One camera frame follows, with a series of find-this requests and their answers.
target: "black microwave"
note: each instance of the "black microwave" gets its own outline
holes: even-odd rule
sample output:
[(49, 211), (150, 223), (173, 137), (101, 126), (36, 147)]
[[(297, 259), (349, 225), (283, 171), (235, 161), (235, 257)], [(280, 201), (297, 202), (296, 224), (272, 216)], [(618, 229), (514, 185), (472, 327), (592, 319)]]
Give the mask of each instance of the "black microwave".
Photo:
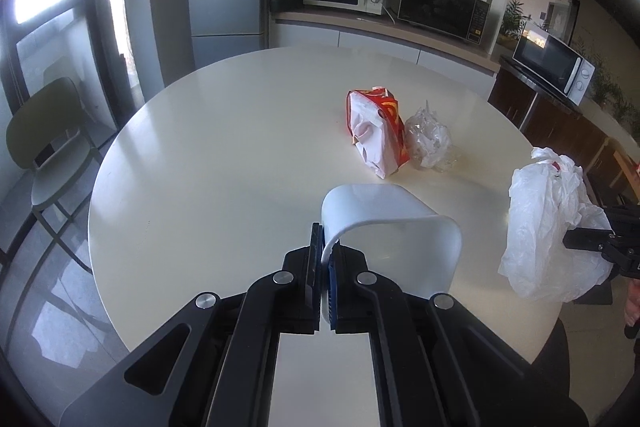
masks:
[(398, 19), (478, 44), (488, 11), (481, 0), (400, 0)]

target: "human hand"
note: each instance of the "human hand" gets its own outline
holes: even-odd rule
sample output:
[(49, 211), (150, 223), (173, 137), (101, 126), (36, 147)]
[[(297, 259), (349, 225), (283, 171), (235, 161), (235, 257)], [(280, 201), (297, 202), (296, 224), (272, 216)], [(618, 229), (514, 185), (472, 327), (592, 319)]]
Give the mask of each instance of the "human hand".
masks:
[(625, 305), (626, 325), (633, 326), (638, 319), (640, 319), (640, 280), (629, 279)]

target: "white cabinet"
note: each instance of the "white cabinet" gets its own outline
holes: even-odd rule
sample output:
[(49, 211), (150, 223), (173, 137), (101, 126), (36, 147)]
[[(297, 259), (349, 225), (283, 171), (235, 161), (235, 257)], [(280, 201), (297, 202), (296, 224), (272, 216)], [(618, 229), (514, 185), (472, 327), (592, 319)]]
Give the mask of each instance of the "white cabinet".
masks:
[(355, 33), (340, 32), (339, 48), (362, 48), (373, 52), (390, 55), (391, 57), (402, 58), (416, 64), (418, 62), (418, 54), (420, 50), (396, 44), (395, 42), (375, 39), (365, 35)]
[(297, 24), (273, 24), (269, 35), (270, 48), (286, 48), (304, 44), (323, 44), (325, 46), (337, 46), (338, 30), (329, 28), (317, 28)]
[(483, 100), (489, 100), (491, 90), (494, 89), (495, 75), (489, 74), (489, 72), (483, 73), (470, 66), (460, 64), (453, 57), (442, 57), (441, 55), (420, 50), (418, 65), (463, 84)]

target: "brown countertop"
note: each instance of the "brown countertop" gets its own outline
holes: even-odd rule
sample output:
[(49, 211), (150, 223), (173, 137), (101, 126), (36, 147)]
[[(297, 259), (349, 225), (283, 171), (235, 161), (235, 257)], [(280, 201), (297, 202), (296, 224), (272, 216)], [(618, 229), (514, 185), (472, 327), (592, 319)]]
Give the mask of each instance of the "brown countertop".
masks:
[(396, 24), (393, 24), (391, 18), (386, 14), (370, 15), (343, 10), (303, 8), (272, 13), (271, 17), (276, 22), (324, 24), (399, 39), (409, 44), (418, 44), (425, 48), (453, 55), (493, 73), (497, 73), (500, 69), (500, 64), (497, 60), (491, 58), (488, 53), (475, 44), (467, 44), (462, 40), (416, 28), (402, 21), (396, 21)]

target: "chair backrest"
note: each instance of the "chair backrest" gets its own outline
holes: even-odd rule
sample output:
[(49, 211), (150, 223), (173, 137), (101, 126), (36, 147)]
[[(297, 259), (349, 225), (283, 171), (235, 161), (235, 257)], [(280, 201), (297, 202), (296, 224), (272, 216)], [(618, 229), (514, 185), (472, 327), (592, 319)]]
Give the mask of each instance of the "chair backrest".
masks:
[(18, 167), (30, 169), (49, 143), (83, 124), (76, 86), (63, 76), (44, 86), (14, 114), (6, 128), (6, 147)]

